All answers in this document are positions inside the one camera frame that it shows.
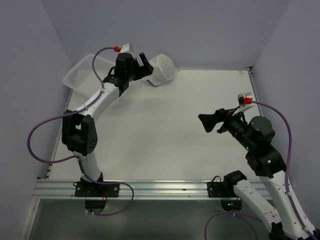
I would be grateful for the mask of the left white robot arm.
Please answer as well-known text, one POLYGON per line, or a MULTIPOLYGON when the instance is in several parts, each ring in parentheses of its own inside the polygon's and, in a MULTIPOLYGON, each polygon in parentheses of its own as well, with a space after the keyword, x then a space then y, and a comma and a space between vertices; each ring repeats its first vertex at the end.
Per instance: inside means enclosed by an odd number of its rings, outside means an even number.
POLYGON ((143 52, 139 57, 142 63, 129 52, 119 53, 108 75, 98 79, 100 88, 97 92, 81 107, 67 110, 63 115, 61 141, 77 159, 84 181, 103 185, 103 173, 95 155, 99 117, 128 89, 130 82, 141 80, 154 71, 143 52))

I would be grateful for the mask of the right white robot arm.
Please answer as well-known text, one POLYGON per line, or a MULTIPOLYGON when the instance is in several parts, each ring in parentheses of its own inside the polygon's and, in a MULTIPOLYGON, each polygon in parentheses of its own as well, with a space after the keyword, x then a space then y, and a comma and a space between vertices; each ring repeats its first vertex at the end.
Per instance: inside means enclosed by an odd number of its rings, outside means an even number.
POLYGON ((230 133, 245 148, 249 167, 263 183, 273 203, 261 196, 239 170, 225 175, 221 181, 208 182, 208 196, 239 197, 264 224, 271 240, 318 240, 320 231, 301 208, 286 180, 285 161, 272 145, 275 132, 271 122, 262 116, 246 122, 244 112, 239 108, 221 108, 213 114, 199 114, 198 118, 207 133, 221 123, 217 132, 230 133))

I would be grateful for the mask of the white plastic basket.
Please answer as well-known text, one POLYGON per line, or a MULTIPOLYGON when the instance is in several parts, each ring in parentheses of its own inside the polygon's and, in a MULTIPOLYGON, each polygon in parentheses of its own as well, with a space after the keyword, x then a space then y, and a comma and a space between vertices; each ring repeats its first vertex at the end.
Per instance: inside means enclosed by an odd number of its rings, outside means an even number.
MULTIPOLYGON (((62 83, 70 89, 91 97, 98 89, 101 88, 101 83, 94 74, 92 69, 92 60, 94 54, 88 54, 82 58, 62 79, 62 83)), ((107 75, 111 67, 114 67, 115 63, 97 56, 94 61, 94 67, 98 76, 103 80, 107 75)))

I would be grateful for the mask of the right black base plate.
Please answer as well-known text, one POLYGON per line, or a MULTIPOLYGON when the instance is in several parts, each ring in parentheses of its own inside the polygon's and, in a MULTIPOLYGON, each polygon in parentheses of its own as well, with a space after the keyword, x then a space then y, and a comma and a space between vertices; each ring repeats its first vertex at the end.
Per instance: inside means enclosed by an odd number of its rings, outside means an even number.
POLYGON ((233 186, 228 185, 220 176, 216 175, 206 183, 207 195, 209 198, 237 198, 233 186))

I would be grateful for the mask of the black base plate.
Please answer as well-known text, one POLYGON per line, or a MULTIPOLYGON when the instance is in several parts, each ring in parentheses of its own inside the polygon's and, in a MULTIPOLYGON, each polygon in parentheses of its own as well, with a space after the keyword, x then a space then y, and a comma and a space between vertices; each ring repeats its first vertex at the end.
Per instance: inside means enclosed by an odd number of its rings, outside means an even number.
POLYGON ((120 185, 112 184, 96 184, 83 179, 74 182, 75 197, 83 198, 117 198, 119 196, 120 185))
POLYGON ((228 185, 220 176, 216 175, 206 183, 207 195, 209 198, 237 198, 233 186, 228 185))

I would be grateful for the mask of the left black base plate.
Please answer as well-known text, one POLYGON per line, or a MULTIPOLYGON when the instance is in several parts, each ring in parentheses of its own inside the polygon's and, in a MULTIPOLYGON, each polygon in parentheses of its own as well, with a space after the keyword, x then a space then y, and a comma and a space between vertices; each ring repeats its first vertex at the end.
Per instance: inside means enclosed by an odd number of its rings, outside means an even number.
POLYGON ((74 182, 75 197, 83 198, 117 198, 119 196, 120 185, 112 184, 96 184, 83 179, 74 182))

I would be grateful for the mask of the aluminium mounting rail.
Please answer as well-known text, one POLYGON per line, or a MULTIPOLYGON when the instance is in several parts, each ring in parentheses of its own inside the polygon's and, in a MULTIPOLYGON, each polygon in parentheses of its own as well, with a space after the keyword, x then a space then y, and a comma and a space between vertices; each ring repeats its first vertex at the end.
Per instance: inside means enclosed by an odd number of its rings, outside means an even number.
MULTIPOLYGON (((34 199, 74 199, 75 180, 43 179, 34 187, 34 199)), ((214 200, 209 197, 207 180, 126 180, 135 200, 214 200)))

